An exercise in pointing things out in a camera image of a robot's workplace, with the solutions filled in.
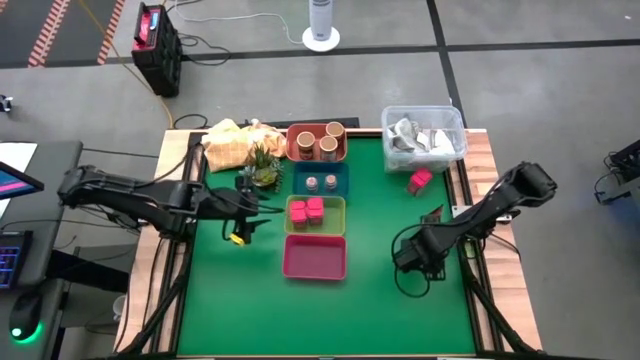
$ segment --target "computer mouse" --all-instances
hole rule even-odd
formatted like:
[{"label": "computer mouse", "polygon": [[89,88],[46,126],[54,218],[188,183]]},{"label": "computer mouse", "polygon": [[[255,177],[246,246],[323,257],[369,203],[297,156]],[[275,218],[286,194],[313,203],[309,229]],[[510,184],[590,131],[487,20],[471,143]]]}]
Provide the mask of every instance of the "computer mouse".
[{"label": "computer mouse", "polygon": [[42,295],[28,291],[18,297],[9,317],[9,332],[16,340],[28,339],[36,331],[40,322]]}]

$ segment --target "green table mat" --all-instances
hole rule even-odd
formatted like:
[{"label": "green table mat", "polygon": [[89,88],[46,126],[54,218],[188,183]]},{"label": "green table mat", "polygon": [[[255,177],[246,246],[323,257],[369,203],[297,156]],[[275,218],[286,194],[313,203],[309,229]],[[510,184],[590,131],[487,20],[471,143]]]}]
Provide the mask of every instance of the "green table mat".
[{"label": "green table mat", "polygon": [[[447,279],[421,299],[393,281],[391,240],[421,215],[444,204],[444,176],[420,197],[405,188],[410,174],[385,174],[380,139],[349,139],[347,276],[341,282],[282,275],[284,214],[258,228],[249,246],[221,239],[222,222],[200,221],[178,344],[179,355],[414,355],[474,352],[469,312],[455,251]],[[265,204],[284,207],[293,164],[285,162],[280,194]],[[233,187],[237,171],[209,174],[210,186]],[[400,275],[419,293],[419,274]]]}]

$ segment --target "small bottle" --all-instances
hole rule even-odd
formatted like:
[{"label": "small bottle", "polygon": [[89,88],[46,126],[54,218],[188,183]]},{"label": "small bottle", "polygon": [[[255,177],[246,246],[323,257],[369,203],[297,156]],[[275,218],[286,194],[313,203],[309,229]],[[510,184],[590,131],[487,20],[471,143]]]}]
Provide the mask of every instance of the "small bottle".
[{"label": "small bottle", "polygon": [[328,191],[333,191],[338,186],[338,179],[335,175],[327,175],[327,177],[324,178],[324,186]]},{"label": "small bottle", "polygon": [[340,124],[337,121],[332,121],[327,124],[327,127],[325,128],[325,132],[327,133],[327,135],[334,137],[336,140],[338,140],[338,146],[342,145],[342,140],[344,139],[344,136],[345,136],[344,126],[342,126],[342,124]]},{"label": "small bottle", "polygon": [[313,176],[309,176],[307,178],[305,185],[307,186],[307,190],[309,190],[310,192],[318,191],[318,179]]},{"label": "small bottle", "polygon": [[308,131],[303,131],[298,134],[296,142],[298,143],[300,159],[313,160],[313,145],[316,142],[316,137]]},{"label": "small bottle", "polygon": [[320,159],[322,161],[336,161],[338,158],[338,140],[331,136],[320,139]]}]

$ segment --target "transparent storage box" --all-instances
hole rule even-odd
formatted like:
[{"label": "transparent storage box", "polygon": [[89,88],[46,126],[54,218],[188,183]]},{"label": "transparent storage box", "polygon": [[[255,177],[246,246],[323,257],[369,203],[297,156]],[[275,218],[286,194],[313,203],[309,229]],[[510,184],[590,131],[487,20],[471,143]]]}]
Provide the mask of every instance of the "transparent storage box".
[{"label": "transparent storage box", "polygon": [[[402,152],[392,148],[390,125],[403,118],[417,122],[423,130],[442,130],[451,141],[454,153],[430,154],[428,152]],[[382,148],[385,171],[414,171],[427,168],[431,172],[443,172],[467,153],[467,138],[460,111],[453,106],[388,106],[382,111]]]}]

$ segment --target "potted plant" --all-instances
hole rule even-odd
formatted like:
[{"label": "potted plant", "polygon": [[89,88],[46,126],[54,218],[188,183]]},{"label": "potted plant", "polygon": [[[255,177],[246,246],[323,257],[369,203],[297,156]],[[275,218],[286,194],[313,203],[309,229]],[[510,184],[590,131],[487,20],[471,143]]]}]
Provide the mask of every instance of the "potted plant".
[{"label": "potted plant", "polygon": [[280,191],[283,175],[282,163],[278,157],[271,155],[269,149],[265,149],[262,144],[254,145],[253,155],[249,157],[249,163],[240,173],[249,177],[251,182],[259,188],[273,188],[276,192]]}]

